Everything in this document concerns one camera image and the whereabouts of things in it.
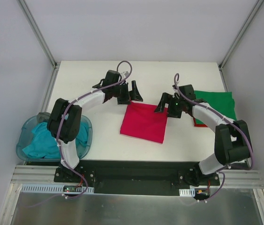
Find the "magenta t shirt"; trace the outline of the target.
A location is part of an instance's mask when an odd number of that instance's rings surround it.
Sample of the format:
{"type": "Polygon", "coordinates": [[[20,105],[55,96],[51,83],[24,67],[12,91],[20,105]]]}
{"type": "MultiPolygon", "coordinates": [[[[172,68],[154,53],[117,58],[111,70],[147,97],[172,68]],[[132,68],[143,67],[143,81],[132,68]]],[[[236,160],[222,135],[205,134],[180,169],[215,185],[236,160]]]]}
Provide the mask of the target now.
{"type": "Polygon", "coordinates": [[[131,103],[127,106],[120,134],[162,144],[165,138],[166,112],[154,112],[155,105],[131,103]]]}

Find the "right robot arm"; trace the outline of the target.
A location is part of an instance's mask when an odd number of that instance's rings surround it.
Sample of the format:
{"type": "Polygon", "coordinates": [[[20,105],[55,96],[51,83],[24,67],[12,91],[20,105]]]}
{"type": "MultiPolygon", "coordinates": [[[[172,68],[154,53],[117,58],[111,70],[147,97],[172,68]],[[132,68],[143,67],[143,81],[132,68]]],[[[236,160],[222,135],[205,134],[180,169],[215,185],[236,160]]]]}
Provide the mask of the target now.
{"type": "Polygon", "coordinates": [[[200,161],[193,172],[193,181],[205,184],[211,173],[225,166],[251,157],[253,150],[248,126],[242,120],[233,120],[215,110],[205,99],[197,98],[192,85],[173,86],[174,94],[162,93],[155,113],[167,108],[167,117],[180,118],[185,112],[203,122],[215,134],[214,153],[200,161]]]}

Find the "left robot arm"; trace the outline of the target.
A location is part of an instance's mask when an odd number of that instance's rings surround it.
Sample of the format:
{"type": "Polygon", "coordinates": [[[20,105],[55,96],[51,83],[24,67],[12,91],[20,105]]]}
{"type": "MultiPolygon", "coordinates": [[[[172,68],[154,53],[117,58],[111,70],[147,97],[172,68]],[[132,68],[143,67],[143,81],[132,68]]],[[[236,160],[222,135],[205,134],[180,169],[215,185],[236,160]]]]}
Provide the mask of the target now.
{"type": "Polygon", "coordinates": [[[55,101],[47,129],[57,142],[61,164],[66,167],[64,176],[70,182],[77,182],[81,171],[76,168],[80,158],[76,150],[75,139],[80,130],[82,113],[110,100],[117,98],[117,104],[129,105],[132,101],[142,102],[136,81],[131,82],[132,90],[128,89],[127,78],[131,72],[108,70],[105,78],[94,85],[90,91],[72,101],[59,98],[55,101]]]}

